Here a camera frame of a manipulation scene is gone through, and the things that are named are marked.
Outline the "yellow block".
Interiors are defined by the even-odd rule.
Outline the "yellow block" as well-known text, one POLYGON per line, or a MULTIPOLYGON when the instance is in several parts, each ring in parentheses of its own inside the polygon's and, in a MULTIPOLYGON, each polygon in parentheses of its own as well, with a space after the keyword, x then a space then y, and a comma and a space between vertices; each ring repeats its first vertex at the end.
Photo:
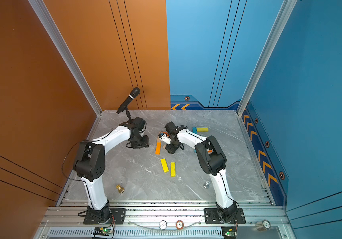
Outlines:
POLYGON ((209 132, 208 127, 197 127, 197 132, 209 132))
POLYGON ((175 162, 171 162, 170 163, 170 168, 171 168, 171 171, 170 171, 171 177, 176 177, 176 163, 175 162))
POLYGON ((161 159, 161 166, 162 166, 162 169, 163 169, 164 173, 168 173, 169 172, 169 167, 168 167, 168 164, 167 164, 167 161, 166 161, 165 158, 161 159))

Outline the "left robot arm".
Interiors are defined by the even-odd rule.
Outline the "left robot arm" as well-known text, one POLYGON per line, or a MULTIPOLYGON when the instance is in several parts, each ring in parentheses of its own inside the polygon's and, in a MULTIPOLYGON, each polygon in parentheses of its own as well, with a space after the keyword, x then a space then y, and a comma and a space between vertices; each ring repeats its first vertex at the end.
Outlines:
POLYGON ((149 138, 144 135, 147 124, 140 122, 123 123, 104 136, 79 143, 73 170, 84 183, 88 206, 87 213, 106 221, 110 217, 102 175, 105 171, 105 155, 115 146, 128 141, 130 148, 139 149, 149 146, 149 138))

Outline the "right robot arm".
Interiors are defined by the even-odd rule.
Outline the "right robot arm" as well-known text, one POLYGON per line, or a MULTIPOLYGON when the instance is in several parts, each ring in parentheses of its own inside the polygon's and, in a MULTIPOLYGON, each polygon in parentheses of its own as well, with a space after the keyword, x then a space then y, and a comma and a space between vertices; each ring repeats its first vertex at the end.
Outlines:
POLYGON ((166 133, 160 133, 165 149, 174 154, 179 148, 190 146, 195 149, 202 170, 211 178, 216 195, 217 214, 221 221, 229 223, 237 215, 239 206, 233 199, 226 179, 227 158, 214 136, 201 136, 186 126, 173 122, 165 126, 166 133))

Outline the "black microphone on stand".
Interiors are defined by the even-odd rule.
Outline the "black microphone on stand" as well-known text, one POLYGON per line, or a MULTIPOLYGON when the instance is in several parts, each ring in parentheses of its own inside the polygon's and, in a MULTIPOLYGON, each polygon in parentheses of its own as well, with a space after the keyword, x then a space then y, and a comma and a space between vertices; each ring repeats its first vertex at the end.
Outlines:
POLYGON ((129 96, 125 99, 125 101, 120 105, 120 107, 117 110, 117 114, 120 114, 121 112, 125 111, 126 116, 128 117, 129 121, 132 120, 131 114, 128 109, 128 105, 140 94, 140 89, 138 87, 135 87, 129 94, 129 96))

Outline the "brass chess piece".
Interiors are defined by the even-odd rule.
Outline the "brass chess piece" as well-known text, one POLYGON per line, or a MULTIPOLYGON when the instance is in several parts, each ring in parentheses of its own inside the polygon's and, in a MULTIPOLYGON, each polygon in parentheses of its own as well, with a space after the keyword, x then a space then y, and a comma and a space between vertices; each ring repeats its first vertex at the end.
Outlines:
POLYGON ((119 193, 123 193, 125 191, 125 189, 121 186, 121 185, 117 185, 116 189, 118 190, 119 193))

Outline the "silver chess piece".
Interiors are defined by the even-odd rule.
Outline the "silver chess piece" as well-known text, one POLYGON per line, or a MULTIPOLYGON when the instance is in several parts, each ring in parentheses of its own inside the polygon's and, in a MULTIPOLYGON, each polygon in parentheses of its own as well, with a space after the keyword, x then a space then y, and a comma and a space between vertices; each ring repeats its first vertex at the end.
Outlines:
POLYGON ((205 189, 208 189, 210 187, 210 181, 206 181, 203 185, 205 189))

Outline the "copper tape roll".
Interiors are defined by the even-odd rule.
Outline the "copper tape roll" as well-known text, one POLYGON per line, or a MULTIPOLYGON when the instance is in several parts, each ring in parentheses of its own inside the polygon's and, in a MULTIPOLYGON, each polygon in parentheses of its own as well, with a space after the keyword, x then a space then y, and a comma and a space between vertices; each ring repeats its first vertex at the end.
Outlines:
POLYGON ((182 230, 184 228, 184 222, 182 220, 176 221, 177 230, 182 230))

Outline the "left green circuit board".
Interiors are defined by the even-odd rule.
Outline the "left green circuit board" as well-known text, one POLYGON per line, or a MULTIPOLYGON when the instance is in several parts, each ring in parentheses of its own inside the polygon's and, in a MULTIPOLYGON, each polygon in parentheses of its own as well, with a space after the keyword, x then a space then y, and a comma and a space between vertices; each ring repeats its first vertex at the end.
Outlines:
POLYGON ((106 238, 114 236, 115 232, 111 228, 96 227, 93 231, 93 237, 95 238, 106 238))

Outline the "green circuit board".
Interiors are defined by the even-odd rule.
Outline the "green circuit board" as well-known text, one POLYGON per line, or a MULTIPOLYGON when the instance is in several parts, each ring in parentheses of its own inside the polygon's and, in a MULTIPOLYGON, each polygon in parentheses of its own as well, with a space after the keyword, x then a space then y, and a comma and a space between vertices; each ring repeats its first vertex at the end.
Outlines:
POLYGON ((222 236, 224 239, 236 239, 237 238, 237 229, 230 227, 221 227, 222 236))
POLYGON ((111 228, 96 227, 93 231, 93 237, 95 238, 106 238, 114 236, 115 232, 111 228))

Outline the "right green circuit board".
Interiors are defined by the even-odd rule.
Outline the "right green circuit board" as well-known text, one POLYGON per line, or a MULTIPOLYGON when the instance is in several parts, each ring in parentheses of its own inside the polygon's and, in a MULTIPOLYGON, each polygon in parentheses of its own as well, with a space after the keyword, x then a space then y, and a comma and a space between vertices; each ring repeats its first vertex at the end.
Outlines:
POLYGON ((221 227, 222 236, 224 239, 236 239, 237 238, 237 229, 230 227, 221 227))

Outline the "silver tape roll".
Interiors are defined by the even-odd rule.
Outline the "silver tape roll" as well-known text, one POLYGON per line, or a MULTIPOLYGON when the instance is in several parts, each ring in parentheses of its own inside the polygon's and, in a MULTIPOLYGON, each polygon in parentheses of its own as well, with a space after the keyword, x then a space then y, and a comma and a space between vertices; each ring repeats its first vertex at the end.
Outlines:
POLYGON ((262 220, 255 224, 255 227, 258 231, 267 231, 272 228, 271 223, 268 220, 262 220))

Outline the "aluminium front rail frame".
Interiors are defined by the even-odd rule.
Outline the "aluminium front rail frame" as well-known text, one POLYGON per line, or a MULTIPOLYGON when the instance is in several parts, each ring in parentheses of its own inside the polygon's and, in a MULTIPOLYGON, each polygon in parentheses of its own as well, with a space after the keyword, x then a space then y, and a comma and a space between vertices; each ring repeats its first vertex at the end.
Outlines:
POLYGON ((104 223, 86 215, 82 200, 47 209, 37 239, 293 239, 282 207, 241 202, 222 223, 210 201, 113 200, 104 223))

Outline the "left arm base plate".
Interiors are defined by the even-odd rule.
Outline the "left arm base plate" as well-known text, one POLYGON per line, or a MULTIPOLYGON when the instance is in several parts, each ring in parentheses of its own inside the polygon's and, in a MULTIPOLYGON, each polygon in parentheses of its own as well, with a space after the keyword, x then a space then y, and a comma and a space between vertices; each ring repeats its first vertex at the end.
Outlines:
POLYGON ((126 217, 125 208, 112 208, 103 210, 93 210, 88 207, 86 211, 83 224, 84 225, 104 225, 113 223, 115 225, 123 225, 126 217))

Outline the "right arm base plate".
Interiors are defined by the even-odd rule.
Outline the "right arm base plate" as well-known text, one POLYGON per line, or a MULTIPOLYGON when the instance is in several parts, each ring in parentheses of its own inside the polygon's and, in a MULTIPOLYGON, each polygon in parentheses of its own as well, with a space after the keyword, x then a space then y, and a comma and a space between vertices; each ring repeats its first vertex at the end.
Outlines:
POLYGON ((241 208, 232 208, 229 212, 218 208, 204 209, 205 223, 213 224, 246 224, 244 212, 241 208))

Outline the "aluminium corner post left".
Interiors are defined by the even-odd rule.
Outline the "aluminium corner post left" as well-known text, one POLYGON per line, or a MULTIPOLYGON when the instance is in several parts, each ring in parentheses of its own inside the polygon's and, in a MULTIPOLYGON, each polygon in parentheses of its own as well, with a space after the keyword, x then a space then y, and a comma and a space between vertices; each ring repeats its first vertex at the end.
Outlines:
POLYGON ((45 28, 46 32, 48 33, 50 39, 57 48, 68 69, 75 78, 77 84, 79 85, 92 109, 97 116, 100 116, 102 114, 102 108, 98 103, 94 93, 92 92, 92 89, 90 88, 88 82, 86 81, 62 34, 60 33, 60 30, 58 29, 54 19, 49 13, 49 10, 46 7, 44 1, 29 0, 29 3, 36 13, 37 17, 39 18, 40 22, 42 23, 43 27, 45 28))

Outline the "aluminium corner post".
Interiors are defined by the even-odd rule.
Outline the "aluminium corner post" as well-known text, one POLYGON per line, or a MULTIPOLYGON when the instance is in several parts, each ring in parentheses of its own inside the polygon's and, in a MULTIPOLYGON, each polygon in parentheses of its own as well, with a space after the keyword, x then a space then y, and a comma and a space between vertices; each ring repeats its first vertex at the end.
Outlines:
POLYGON ((48 33, 50 39, 57 48, 68 69, 75 78, 77 84, 79 85, 92 109, 97 116, 100 116, 102 114, 102 108, 98 103, 94 93, 92 92, 92 89, 90 88, 88 82, 86 81, 62 34, 60 33, 60 30, 58 29, 54 19, 49 13, 49 10, 46 7, 44 1, 29 0, 29 3, 36 13, 37 17, 39 18, 40 22, 42 23, 43 27, 45 28, 46 32, 48 33))
POLYGON ((250 80, 245 88, 244 94, 237 109, 237 115, 242 116, 263 72, 275 49, 275 46, 292 14, 292 11, 297 3, 297 0, 284 0, 274 21, 268 38, 265 42, 263 50, 250 77, 250 80))

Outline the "aluminium corner post right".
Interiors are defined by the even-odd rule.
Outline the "aluminium corner post right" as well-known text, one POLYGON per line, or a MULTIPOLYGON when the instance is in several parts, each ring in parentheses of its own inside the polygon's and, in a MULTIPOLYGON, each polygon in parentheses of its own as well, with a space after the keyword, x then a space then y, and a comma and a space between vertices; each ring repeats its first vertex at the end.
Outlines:
POLYGON ((245 88, 244 94, 237 109, 237 115, 242 116, 263 72, 275 49, 275 46, 292 14, 292 11, 297 3, 297 0, 284 0, 274 21, 268 38, 265 42, 263 50, 250 77, 250 80, 245 88))

